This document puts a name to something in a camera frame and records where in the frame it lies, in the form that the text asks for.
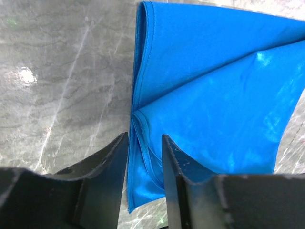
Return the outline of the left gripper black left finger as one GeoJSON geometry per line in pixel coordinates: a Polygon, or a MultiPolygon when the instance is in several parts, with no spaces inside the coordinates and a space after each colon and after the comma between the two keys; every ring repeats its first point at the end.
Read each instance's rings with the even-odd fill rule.
{"type": "Polygon", "coordinates": [[[115,229],[122,198],[128,134],[55,174],[0,170],[3,229],[115,229]]]}

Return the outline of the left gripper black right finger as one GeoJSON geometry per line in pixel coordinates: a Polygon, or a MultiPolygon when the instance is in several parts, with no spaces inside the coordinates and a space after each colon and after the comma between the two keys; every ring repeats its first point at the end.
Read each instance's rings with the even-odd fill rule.
{"type": "Polygon", "coordinates": [[[162,136],[171,229],[302,229],[304,174],[217,175],[162,136]]]}

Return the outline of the blue cloth napkin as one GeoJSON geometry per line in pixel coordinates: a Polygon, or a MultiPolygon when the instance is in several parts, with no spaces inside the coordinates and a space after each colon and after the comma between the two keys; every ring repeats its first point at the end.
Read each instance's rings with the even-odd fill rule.
{"type": "Polygon", "coordinates": [[[162,135],[218,174],[270,174],[305,87],[305,23],[208,5],[137,7],[129,211],[163,198],[162,135]]]}

